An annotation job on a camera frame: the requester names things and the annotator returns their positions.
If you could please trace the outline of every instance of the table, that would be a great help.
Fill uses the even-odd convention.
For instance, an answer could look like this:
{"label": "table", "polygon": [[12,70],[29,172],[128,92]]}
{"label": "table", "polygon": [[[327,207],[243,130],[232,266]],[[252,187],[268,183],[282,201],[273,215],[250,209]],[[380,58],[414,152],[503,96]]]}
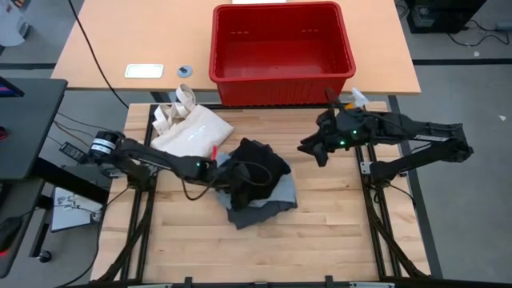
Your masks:
{"label": "table", "polygon": [[[335,2],[342,8],[357,67],[343,90],[357,87],[368,94],[419,94],[393,0]],[[175,90],[182,83],[194,90],[216,90],[208,76],[212,16],[216,6],[227,3],[231,0],[87,0],[79,17],[116,90],[162,92]],[[162,78],[124,77],[128,64],[144,63],[163,64]],[[194,69],[189,78],[177,75],[184,65]],[[108,89],[76,24],[52,78],[67,79],[70,90]]]}
{"label": "table", "polygon": [[[108,192],[40,158],[42,145],[64,98],[67,82],[51,79],[8,78],[25,92],[23,97],[0,98],[0,125],[9,136],[0,141],[0,182],[8,184],[0,194],[0,222],[33,210],[51,210],[51,198],[40,195],[45,182],[72,190],[103,204]],[[7,254],[0,258],[0,278],[10,271],[22,244],[32,213],[24,217],[22,228]],[[46,230],[40,230],[30,254],[38,251]]]}
{"label": "table", "polygon": [[[386,110],[384,102],[372,102],[369,110]],[[143,141],[150,105],[131,105],[125,133]],[[299,141],[316,131],[316,117],[325,109],[216,110],[235,127],[219,147],[234,150],[243,137],[268,143],[287,160],[298,187],[298,208],[265,223],[236,230],[213,191],[196,202],[188,201],[180,181],[160,172],[154,203],[143,281],[194,282],[322,282],[378,280],[362,184],[354,150],[330,154],[326,167],[314,157],[296,150]],[[396,146],[376,146],[379,160],[400,157]],[[395,186],[408,190],[405,178]],[[110,198],[126,187],[113,182]],[[200,191],[199,186],[187,186]],[[124,246],[134,193],[128,191],[111,203],[103,222],[100,250],[92,279],[101,276]],[[409,258],[423,272],[429,267],[414,208],[410,199],[386,189],[394,236]],[[386,270],[390,258],[382,245]]]}

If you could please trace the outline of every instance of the black metal frame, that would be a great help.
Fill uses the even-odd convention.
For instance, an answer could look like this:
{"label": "black metal frame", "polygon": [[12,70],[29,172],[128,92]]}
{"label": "black metal frame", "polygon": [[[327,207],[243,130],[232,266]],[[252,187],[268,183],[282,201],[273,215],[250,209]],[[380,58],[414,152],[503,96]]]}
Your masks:
{"label": "black metal frame", "polygon": [[[398,103],[396,102],[396,98],[394,96],[390,96],[390,102],[393,102],[392,105],[396,105],[396,108],[398,108]],[[151,105],[150,113],[148,117],[147,127],[146,127],[146,138],[144,140],[145,145],[150,144],[153,128],[152,128],[152,122],[154,121],[154,111],[158,105]],[[222,105],[205,105],[207,108],[212,110],[240,110],[240,109],[293,109],[293,108],[326,108],[325,105],[306,105],[306,106],[243,106],[243,107],[225,107]],[[370,158],[370,161],[376,161],[376,153],[374,150],[374,147],[372,145],[368,145],[368,155]],[[402,147],[402,152],[405,152],[408,154],[410,152],[410,149],[404,149],[404,146]],[[359,166],[360,162],[364,162],[364,156],[362,152],[362,148],[358,147],[355,148],[356,158],[357,158],[357,164]],[[430,263],[431,260],[435,261],[434,267],[436,267],[435,274],[433,276],[425,276],[422,274],[419,270],[416,270],[414,265],[413,269],[409,267],[409,270],[407,271],[408,274],[412,275],[410,278],[408,277],[402,277],[401,272],[401,265],[399,262],[399,259],[407,259],[406,255],[403,253],[403,251],[400,249],[398,244],[394,241],[393,238],[393,231],[391,228],[390,223],[390,216],[389,211],[387,209],[386,204],[386,198],[382,190],[376,189],[375,193],[380,193],[380,203],[379,203],[379,209],[381,216],[377,216],[377,212],[374,208],[374,203],[372,201],[371,196],[371,190],[370,190],[370,183],[367,175],[364,175],[360,170],[360,176],[362,180],[362,188],[363,188],[363,195],[364,200],[366,204],[366,212],[368,215],[368,220],[370,224],[370,234],[372,237],[372,245],[374,248],[374,255],[375,255],[375,262],[377,265],[378,270],[378,276],[379,281],[374,282],[373,284],[377,283],[394,283],[396,287],[414,287],[414,288],[420,288],[420,287],[437,287],[437,288],[451,288],[451,287],[481,287],[481,286],[495,286],[495,287],[512,287],[512,284],[505,284],[505,283],[489,283],[489,282],[468,282],[468,281],[459,281],[459,280],[444,280],[442,279],[442,276],[439,272],[437,272],[437,267],[439,267],[437,254],[435,252],[434,243],[432,242],[431,245],[426,244],[426,249],[428,248],[434,248],[434,254],[435,257],[431,258],[429,256],[429,252],[427,251],[427,257],[429,260],[430,268],[433,268],[432,263]],[[152,214],[152,209],[154,205],[154,190],[156,187],[153,187],[152,193],[150,193],[148,197],[148,202],[146,203],[146,209],[150,209],[149,213]],[[418,191],[419,185],[412,186],[411,192],[413,196],[416,199],[417,206],[422,208],[422,214],[418,215],[418,223],[420,225],[420,229],[422,226],[422,222],[426,221],[426,224],[428,225],[428,229],[422,230],[422,236],[425,238],[427,237],[429,240],[432,239],[431,235],[431,229],[430,224],[428,223],[428,218],[426,217],[425,212],[425,206],[424,202],[422,201],[421,191]],[[128,238],[130,239],[131,236],[134,235],[134,232],[136,230],[136,225],[138,222],[138,212],[140,210],[140,200],[142,199],[142,192],[140,190],[136,191],[136,194],[134,196],[134,205],[132,207],[132,214],[130,216],[130,225],[128,228]],[[94,282],[93,285],[87,284],[84,286],[76,286],[79,287],[128,287],[132,285],[140,285],[142,284],[142,277],[144,272],[144,264],[146,260],[146,252],[147,252],[147,243],[149,241],[149,232],[150,227],[149,225],[142,233],[142,240],[140,245],[140,251],[138,256],[138,263],[137,263],[137,273],[135,278],[128,278],[129,270],[130,270],[130,257],[128,257],[122,266],[122,272],[120,274],[120,279],[117,281],[111,281],[111,282]],[[381,242],[380,242],[380,236],[384,238],[388,245],[389,253],[391,256],[391,266],[393,270],[393,276],[388,276],[386,273],[384,258],[382,255],[382,248],[381,248]],[[192,288],[192,287],[204,287],[204,288],[223,288],[223,287],[232,287],[232,288],[241,288],[241,287],[247,287],[247,288],[264,288],[264,287],[274,287],[274,288],[314,288],[314,287],[326,287],[326,288],[335,288],[335,287],[357,287],[357,286],[364,286],[362,285],[364,282],[335,282],[333,280],[332,276],[327,275],[326,280],[324,282],[250,282],[250,283],[200,283],[200,284],[193,284],[192,283],[192,277],[186,277],[184,279],[184,283],[172,283],[172,287],[178,287],[178,288]]]}

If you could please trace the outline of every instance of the black cloth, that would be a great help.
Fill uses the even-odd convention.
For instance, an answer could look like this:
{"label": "black cloth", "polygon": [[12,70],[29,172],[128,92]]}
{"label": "black cloth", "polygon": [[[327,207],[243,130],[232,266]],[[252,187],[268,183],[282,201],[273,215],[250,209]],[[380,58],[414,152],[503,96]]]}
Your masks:
{"label": "black cloth", "polygon": [[288,211],[297,208],[297,203],[271,201],[260,208],[246,207],[241,211],[227,210],[227,218],[237,227],[237,230],[251,226],[256,223],[264,222],[268,218],[279,214],[279,212]]}
{"label": "black cloth", "polygon": [[241,209],[248,207],[249,203],[253,200],[267,199],[270,197],[281,176],[291,172],[288,164],[274,153],[270,146],[262,146],[247,138],[240,141],[240,146],[233,151],[231,159],[224,162],[222,166],[237,165],[238,162],[252,162],[265,167],[268,172],[257,165],[251,165],[248,163],[243,164],[249,171],[249,180],[252,183],[261,184],[268,182],[268,184],[260,186],[251,184],[247,181],[242,181],[236,189],[230,190],[229,192],[232,194],[231,206],[235,211],[240,211]]}

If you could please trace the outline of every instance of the gray floor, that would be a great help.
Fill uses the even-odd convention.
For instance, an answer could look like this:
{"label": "gray floor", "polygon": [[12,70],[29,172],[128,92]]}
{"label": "gray floor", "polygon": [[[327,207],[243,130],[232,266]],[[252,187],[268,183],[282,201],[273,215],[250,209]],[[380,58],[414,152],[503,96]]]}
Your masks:
{"label": "gray floor", "polygon": [[[82,2],[74,3],[80,7]],[[511,19],[511,11],[512,2],[489,0],[475,19],[492,27],[496,21]],[[67,3],[34,0],[26,17],[34,25],[27,42],[7,48],[0,63],[56,62],[74,22]],[[511,46],[494,39],[469,48],[455,45],[444,34],[412,35],[405,19],[402,24],[414,59],[512,58]],[[475,43],[482,36],[481,31],[472,29],[455,37],[461,42]],[[463,164],[435,163],[418,170],[442,272],[445,278],[512,282],[512,178],[507,173],[512,156],[506,152],[512,141],[512,98],[508,97],[512,90],[512,66],[418,66],[416,72],[422,96],[398,98],[402,112],[417,120],[464,123],[468,141],[475,150]],[[51,71],[0,70],[0,75],[48,78]],[[127,102],[152,102],[148,93],[121,96]],[[216,94],[200,97],[203,101],[216,98]],[[126,110],[108,92],[68,92],[60,111],[111,129],[121,129],[126,117]],[[507,120],[502,121],[499,115]],[[58,130],[52,129],[50,135],[85,149]],[[42,156],[59,165],[74,165],[58,152],[58,144],[49,139]],[[44,248],[54,253],[50,263],[42,265],[28,258],[40,217],[36,212],[18,259],[10,275],[0,280],[0,286],[53,287],[79,275],[89,265],[95,250],[96,226],[49,234]],[[88,278],[87,274],[77,283]]]}

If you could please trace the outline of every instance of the wooden table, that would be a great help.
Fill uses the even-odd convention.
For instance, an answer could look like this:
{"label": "wooden table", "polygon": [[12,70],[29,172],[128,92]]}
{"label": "wooden table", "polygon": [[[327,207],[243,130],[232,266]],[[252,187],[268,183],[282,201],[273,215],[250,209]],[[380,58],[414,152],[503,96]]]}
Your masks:
{"label": "wooden table", "polygon": [[[127,137],[143,141],[149,108],[148,104],[130,107]],[[386,104],[372,102],[369,108],[386,110]],[[194,282],[322,282],[325,275],[333,275],[335,281],[377,280],[354,150],[330,154],[327,166],[319,168],[314,157],[296,149],[301,139],[316,131],[315,119],[323,111],[216,111],[235,127],[220,146],[221,152],[234,150],[248,137],[270,144],[290,163],[298,188],[298,208],[236,230],[214,191],[196,202],[188,201],[180,181],[171,172],[160,172],[144,282],[181,283],[185,276],[194,277]],[[400,156],[396,146],[376,146],[376,152],[383,161]],[[393,184],[408,190],[405,178],[396,178]],[[110,198],[125,187],[125,179],[114,181]],[[203,189],[188,188],[196,192]],[[398,244],[420,270],[428,273],[411,200],[393,189],[385,193]],[[133,191],[129,191],[109,206],[92,279],[105,272],[124,246],[133,198]],[[382,247],[389,273],[390,258],[384,242]]]}
{"label": "wooden table", "polygon": [[[306,0],[288,0],[305,2]],[[343,12],[357,72],[344,91],[368,94],[421,92],[393,0],[334,0]],[[195,90],[216,90],[208,76],[212,16],[231,0],[87,0],[80,19],[108,80],[116,90],[170,91],[185,83]],[[160,79],[128,79],[128,64],[163,64]],[[191,77],[179,67],[194,69]],[[70,90],[108,87],[77,24],[52,78]]]}

